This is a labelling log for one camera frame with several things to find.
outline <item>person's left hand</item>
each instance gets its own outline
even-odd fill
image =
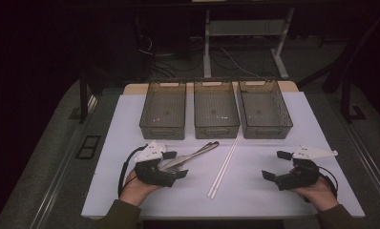
[[[151,193],[160,188],[162,187],[140,181],[136,171],[132,170],[126,178],[119,200],[139,206]]]

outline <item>dark background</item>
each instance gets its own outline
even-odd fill
[[[0,212],[59,100],[80,74],[87,75],[95,94],[140,82],[146,71],[136,48],[139,32],[160,44],[203,36],[200,10],[148,10],[141,13],[140,30],[132,11],[70,11],[64,2],[0,1]],[[378,5],[297,8],[289,36],[347,38],[351,32],[344,27],[364,30],[379,12]],[[251,19],[254,14],[218,10],[212,15]],[[368,86],[365,93],[380,111],[380,28],[353,67],[350,75]]]

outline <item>plastic bin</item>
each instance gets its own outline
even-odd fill
[[[196,139],[235,138],[240,127],[231,81],[195,81]]]
[[[185,82],[149,84],[139,127],[145,139],[184,139]]]
[[[284,139],[293,123],[277,81],[239,81],[237,91],[243,137]]]

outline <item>white stick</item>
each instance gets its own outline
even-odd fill
[[[235,147],[238,143],[238,138],[235,139],[234,143],[232,144],[232,147],[231,149],[229,150],[229,153],[228,155],[226,156],[226,159],[225,161],[223,162],[223,165],[222,167],[220,168],[220,171],[216,177],[216,179],[214,180],[214,183],[213,185],[211,186],[211,189],[210,191],[208,192],[208,197],[213,199],[217,193],[217,190],[218,188],[220,187],[221,185],[221,181],[222,181],[222,178],[223,178],[223,175],[225,174],[225,171],[226,171],[226,168],[228,167],[228,164],[229,164],[229,161],[231,160],[234,152],[235,152]]]

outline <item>floor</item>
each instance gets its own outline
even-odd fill
[[[273,77],[281,80],[269,51],[276,42],[275,38],[260,37],[213,39],[213,75]],[[190,52],[182,54],[159,49],[157,61],[149,64],[150,78],[202,77],[202,42],[196,37],[190,44]],[[298,82],[315,73],[336,59],[345,46],[343,43],[332,43],[319,47],[319,44],[320,40],[316,37],[286,40],[282,59],[289,80]],[[321,86],[325,80],[326,76],[321,77],[300,88],[300,91],[305,92],[330,147],[340,153],[337,160],[366,214],[358,220],[365,228],[380,229],[380,179],[377,180],[371,173],[380,172],[380,115],[360,89],[353,87],[351,103],[362,110],[366,119],[347,123],[339,112],[340,90],[335,94],[324,94]],[[0,217],[0,228],[93,227],[94,222],[81,217],[80,213],[121,92],[119,88],[105,89],[102,95],[95,97],[87,120],[79,124],[78,119],[75,119],[79,108],[78,82],[71,86],[60,101],[11,195]],[[92,159],[75,158],[87,135],[100,136],[95,156]],[[369,165],[372,161],[376,164],[375,168]],[[262,228],[254,222],[242,225],[234,222],[234,227]],[[156,227],[145,225],[144,228]],[[284,228],[319,226],[312,217],[287,219]]]

